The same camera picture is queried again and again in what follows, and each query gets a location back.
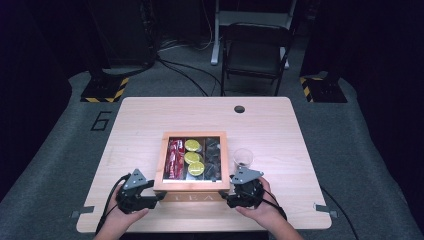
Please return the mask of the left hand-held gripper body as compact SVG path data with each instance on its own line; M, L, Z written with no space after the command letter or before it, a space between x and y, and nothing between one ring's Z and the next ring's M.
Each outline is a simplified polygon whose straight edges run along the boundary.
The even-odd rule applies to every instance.
M135 169L118 191L118 208L125 214L148 208L148 205L155 201L152 201L150 196L143 197L141 193L153 185L153 180L147 180L139 169Z

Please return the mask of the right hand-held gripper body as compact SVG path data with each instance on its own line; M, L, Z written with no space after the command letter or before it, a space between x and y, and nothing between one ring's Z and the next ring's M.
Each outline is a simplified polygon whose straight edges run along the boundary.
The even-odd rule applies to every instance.
M264 195L264 189L259 178L263 175L264 173L261 171L238 167L235 174L230 176L235 196L230 198L229 201L239 201L243 205L241 207L259 206Z

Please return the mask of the wooden tea box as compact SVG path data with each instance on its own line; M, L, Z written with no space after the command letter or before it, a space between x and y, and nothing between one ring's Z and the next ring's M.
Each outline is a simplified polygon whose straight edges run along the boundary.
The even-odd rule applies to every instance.
M165 162L168 151L168 144L171 139L182 139L183 146L188 139L197 140L202 149L196 152L200 155L200 161L204 164L205 171L205 141L207 138L217 138L220 142L220 173L221 177L213 182L206 180L204 172L199 176L192 176L188 173L188 166L184 160L183 175L180 180L168 179L165 175ZM197 131L197 132L165 132L162 138L162 146L160 158L157 165L155 181L153 190L157 193L165 192L166 196L164 201L177 202L177 201L220 201L221 196L218 191L222 190L227 192L230 189L229 183L229 160L228 160L228 147L227 135L222 131Z

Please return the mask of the clear plastic cup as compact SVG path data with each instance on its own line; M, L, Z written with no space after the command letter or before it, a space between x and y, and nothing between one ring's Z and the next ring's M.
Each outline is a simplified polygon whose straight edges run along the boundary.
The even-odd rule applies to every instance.
M233 161L236 167L249 168L254 161L254 155L250 150L241 148L234 152Z

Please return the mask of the person's left hand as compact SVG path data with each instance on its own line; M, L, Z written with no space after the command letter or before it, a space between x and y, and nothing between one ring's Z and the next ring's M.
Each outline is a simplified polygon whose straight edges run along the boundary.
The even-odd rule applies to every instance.
M116 199L112 198L108 205L107 216L104 225L126 225L129 228L132 224L142 219L148 213L149 209L145 208L133 213L125 214L118 208Z

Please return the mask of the person's right hand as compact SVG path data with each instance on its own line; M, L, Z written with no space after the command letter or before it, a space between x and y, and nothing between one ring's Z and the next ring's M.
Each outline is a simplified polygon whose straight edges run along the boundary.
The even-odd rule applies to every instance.
M263 177L260 177L259 181L261 182L265 191L261 204L256 208L245 208L237 206L236 211L247 218L253 219L261 227L266 229L266 225L269 220L273 218L284 217L278 210L279 205L275 196L271 193L269 182Z

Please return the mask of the pile of dark tea bags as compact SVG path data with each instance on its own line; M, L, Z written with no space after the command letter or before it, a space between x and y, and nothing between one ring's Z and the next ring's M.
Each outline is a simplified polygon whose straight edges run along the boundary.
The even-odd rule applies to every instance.
M216 182L221 177L220 142L217 138L207 138L205 147L205 179Z

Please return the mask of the pile of red packets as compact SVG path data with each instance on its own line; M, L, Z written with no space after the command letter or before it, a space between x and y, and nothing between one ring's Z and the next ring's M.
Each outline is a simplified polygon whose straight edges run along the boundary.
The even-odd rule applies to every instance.
M165 162L165 175L171 180L180 180L184 169L184 146L182 139L171 139Z

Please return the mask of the hazard-striped stand base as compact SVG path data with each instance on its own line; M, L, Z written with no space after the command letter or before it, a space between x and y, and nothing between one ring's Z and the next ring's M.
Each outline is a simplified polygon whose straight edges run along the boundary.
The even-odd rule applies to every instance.
M80 101L90 103L118 102L128 81L128 78L109 78L102 81L90 80L81 94Z
M300 82L308 102L313 103L346 103L347 99L337 83L328 82L325 78L301 77Z

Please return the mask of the black folding chair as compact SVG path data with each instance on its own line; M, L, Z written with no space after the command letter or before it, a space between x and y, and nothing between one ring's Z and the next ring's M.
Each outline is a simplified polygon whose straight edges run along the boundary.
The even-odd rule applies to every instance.
M278 25L236 22L222 37L220 94L231 75L270 79L277 96L293 41L293 31Z

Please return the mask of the black equipment cabinet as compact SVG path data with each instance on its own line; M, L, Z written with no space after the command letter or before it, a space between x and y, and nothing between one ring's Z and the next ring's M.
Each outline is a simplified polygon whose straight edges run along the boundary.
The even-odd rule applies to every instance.
M149 0L88 0L88 6L110 65L147 67L154 63Z

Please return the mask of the grey table bracket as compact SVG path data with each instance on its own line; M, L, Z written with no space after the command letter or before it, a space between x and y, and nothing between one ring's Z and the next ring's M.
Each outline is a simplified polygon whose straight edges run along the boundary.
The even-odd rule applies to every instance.
M78 218L81 214L92 213L94 211L94 206L84 206L78 210L73 210L70 214L70 218Z
M326 205L321 205L321 204L317 204L314 203L314 209L318 212L323 212L323 213L327 213L331 218L338 218L338 212L335 210L331 210L328 206Z

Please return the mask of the white desk frame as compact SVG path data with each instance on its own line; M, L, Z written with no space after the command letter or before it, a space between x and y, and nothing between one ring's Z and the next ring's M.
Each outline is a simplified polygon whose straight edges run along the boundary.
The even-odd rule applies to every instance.
M297 0L290 0L290 9L287 13L226 11L220 9L220 0L215 0L214 44L210 63L216 66L220 55L220 28L236 22L255 24L271 24L290 28L294 18Z

